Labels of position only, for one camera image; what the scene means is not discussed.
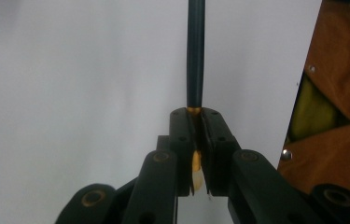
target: white wall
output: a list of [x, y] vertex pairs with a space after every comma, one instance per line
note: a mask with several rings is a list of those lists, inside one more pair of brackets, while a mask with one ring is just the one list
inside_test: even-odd
[[[139, 173], [186, 102], [188, 1], [0, 1], [0, 223], [53, 223]], [[278, 163], [320, 0], [207, 1], [203, 105]], [[231, 223], [225, 199], [178, 223]]]

